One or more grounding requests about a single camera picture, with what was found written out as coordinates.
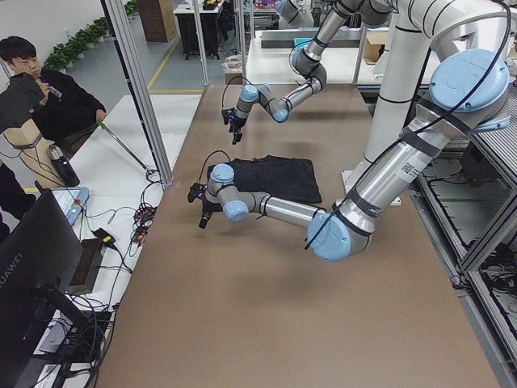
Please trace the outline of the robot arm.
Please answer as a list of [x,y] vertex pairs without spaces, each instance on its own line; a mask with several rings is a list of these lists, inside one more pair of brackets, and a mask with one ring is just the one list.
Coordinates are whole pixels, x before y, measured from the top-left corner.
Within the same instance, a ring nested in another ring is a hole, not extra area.
[[345,259],[368,246],[376,219],[450,140],[509,125],[509,79],[504,60],[484,49],[442,61],[415,118],[330,212],[320,207],[308,159],[268,156],[210,166],[206,182],[192,184],[187,198],[202,203],[200,227],[218,211],[230,221],[257,213],[304,227],[307,247],[320,259]]
[[311,41],[293,49],[291,65],[305,79],[304,83],[290,94],[277,99],[269,85],[247,82],[241,88],[236,105],[221,110],[224,124],[229,126],[229,132],[233,134],[232,143],[235,145],[241,141],[242,128],[255,104],[262,106],[274,121],[283,123],[293,108],[325,87],[327,72],[321,64],[322,54],[348,16],[358,14],[364,25],[379,27],[392,12],[393,8],[384,1],[336,1]]

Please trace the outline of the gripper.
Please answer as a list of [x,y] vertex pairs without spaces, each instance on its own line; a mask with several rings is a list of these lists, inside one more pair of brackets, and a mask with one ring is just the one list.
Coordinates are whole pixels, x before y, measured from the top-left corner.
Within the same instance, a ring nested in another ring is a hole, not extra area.
[[205,192],[207,191],[207,185],[201,183],[194,183],[189,188],[189,193],[187,194],[187,201],[189,203],[193,203],[195,199],[199,199],[202,202],[202,218],[199,222],[199,228],[205,229],[210,217],[214,212],[221,212],[222,207],[218,203],[212,203],[209,201]]
[[229,125],[229,131],[233,133],[232,145],[236,145],[242,139],[241,128],[246,124],[247,113],[238,108],[223,108],[221,110],[225,125]]

